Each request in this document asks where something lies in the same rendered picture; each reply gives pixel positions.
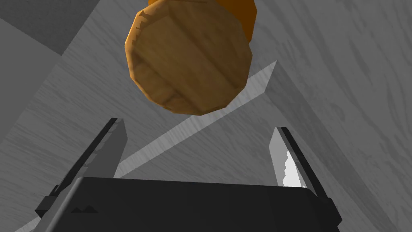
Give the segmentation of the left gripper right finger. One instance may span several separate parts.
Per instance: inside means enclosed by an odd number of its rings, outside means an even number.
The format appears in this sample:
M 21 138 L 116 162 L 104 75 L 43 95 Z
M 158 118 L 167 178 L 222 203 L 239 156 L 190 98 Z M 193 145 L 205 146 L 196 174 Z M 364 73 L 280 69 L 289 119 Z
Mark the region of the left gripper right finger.
M 286 127 L 275 127 L 269 151 L 277 185 L 294 188 L 287 204 L 298 226 L 338 226 L 342 217 Z

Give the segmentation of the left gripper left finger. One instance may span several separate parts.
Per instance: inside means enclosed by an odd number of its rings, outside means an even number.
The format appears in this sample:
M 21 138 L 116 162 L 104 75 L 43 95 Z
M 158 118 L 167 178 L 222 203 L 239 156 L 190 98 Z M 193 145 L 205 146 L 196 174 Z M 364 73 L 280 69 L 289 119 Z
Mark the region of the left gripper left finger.
M 61 183 L 45 196 L 35 209 L 41 218 L 70 184 L 81 177 L 112 178 L 115 175 L 128 137 L 124 120 L 111 118 L 84 153 L 67 172 Z

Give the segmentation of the brown wooden round knob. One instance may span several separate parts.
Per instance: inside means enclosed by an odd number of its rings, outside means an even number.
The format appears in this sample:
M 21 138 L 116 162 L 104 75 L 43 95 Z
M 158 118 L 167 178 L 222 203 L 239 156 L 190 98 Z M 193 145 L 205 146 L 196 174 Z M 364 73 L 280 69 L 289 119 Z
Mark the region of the brown wooden round knob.
M 124 47 L 130 77 L 177 114 L 225 108 L 247 84 L 254 0 L 148 0 Z

